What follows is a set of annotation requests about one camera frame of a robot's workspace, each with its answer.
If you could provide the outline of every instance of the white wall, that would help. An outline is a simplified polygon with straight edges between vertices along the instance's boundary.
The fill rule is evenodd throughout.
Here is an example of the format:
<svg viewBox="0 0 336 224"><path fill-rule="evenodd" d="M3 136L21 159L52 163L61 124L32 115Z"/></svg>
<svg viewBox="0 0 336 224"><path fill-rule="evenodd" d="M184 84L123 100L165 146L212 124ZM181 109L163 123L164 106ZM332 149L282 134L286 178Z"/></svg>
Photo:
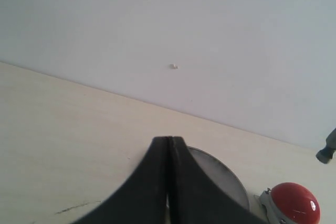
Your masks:
<svg viewBox="0 0 336 224"><path fill-rule="evenodd" d="M336 126L335 0L0 0L0 10L1 61L306 147Z"/></svg>

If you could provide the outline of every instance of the wooden table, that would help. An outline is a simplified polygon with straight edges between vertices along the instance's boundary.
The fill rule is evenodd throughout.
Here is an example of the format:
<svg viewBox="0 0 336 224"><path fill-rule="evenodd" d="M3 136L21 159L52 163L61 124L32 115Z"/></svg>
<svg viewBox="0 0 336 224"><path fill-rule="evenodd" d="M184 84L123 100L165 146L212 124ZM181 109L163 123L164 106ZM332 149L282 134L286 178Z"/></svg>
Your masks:
<svg viewBox="0 0 336 224"><path fill-rule="evenodd" d="M336 220L336 161L320 164L316 151L0 63L0 223L78 218L125 181L158 135L183 136L225 163L260 217L254 195L296 182L315 194L321 223Z"/></svg>

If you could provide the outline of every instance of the table surface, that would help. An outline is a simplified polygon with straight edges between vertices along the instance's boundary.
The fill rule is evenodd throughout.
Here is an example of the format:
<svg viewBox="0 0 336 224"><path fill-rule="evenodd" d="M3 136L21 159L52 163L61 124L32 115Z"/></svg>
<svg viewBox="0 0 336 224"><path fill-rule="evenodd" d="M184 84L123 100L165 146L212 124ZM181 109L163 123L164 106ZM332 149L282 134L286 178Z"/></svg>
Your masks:
<svg viewBox="0 0 336 224"><path fill-rule="evenodd" d="M0 222L69 223L113 193L158 135L221 160L262 218L255 195L295 182L315 194L321 223L336 220L336 162L313 150L0 63Z"/></svg>

